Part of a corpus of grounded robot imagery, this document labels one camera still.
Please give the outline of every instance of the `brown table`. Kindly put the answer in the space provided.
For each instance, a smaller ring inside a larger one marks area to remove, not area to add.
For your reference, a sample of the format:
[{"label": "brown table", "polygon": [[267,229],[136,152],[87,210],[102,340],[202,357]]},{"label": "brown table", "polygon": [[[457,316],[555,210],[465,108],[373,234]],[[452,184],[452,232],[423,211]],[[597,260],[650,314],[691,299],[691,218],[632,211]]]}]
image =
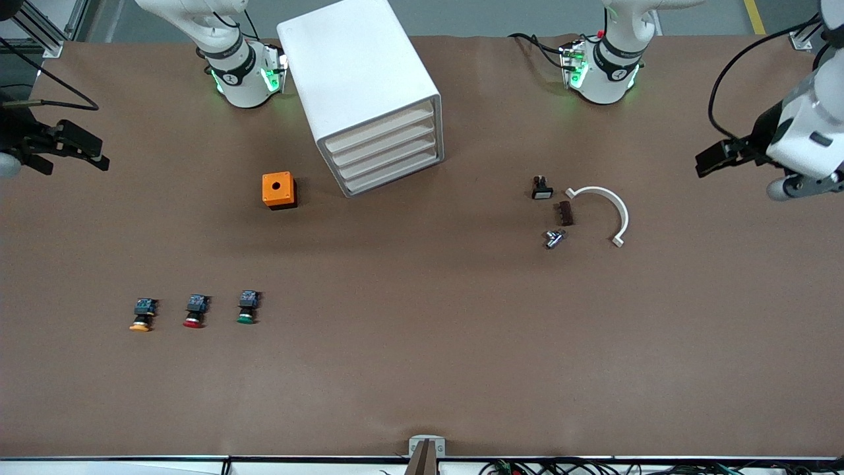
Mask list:
[{"label": "brown table", "polygon": [[[102,110],[37,115],[112,166],[3,184],[0,455],[391,454],[417,433],[455,455],[840,454],[841,197],[771,202],[773,167],[695,175],[712,81],[750,41],[659,37],[623,103],[593,106],[514,40],[415,38],[446,162],[355,199],[294,88],[238,110],[192,45],[67,44],[46,66]],[[746,133],[810,62],[761,48],[717,115]],[[271,212],[281,170],[301,207]],[[538,173],[616,191],[625,246],[593,195],[545,250]],[[235,322],[246,288],[258,325]],[[194,292],[204,330],[181,326]],[[138,297],[160,299],[148,334]]]}]

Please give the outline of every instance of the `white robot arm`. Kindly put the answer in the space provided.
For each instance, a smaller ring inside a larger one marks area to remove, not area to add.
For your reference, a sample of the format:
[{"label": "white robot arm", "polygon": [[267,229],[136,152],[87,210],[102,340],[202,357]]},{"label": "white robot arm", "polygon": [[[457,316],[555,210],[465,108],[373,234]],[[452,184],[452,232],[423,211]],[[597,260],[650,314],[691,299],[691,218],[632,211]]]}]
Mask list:
[{"label": "white robot arm", "polygon": [[599,41],[587,38],[563,51],[566,84],[588,101],[612,104],[633,87],[639,60],[656,33],[653,12],[694,7],[705,0],[601,0],[607,26]]},{"label": "white robot arm", "polygon": [[275,46],[246,40],[229,16],[243,13],[248,0],[136,1],[190,36],[208,60],[217,89],[233,106],[260,106],[282,90],[286,57]]},{"label": "white robot arm", "polygon": [[820,13],[833,56],[764,112],[750,135],[701,152],[699,177],[755,161],[785,171],[767,188],[776,201],[844,191],[844,2],[821,0]]}]

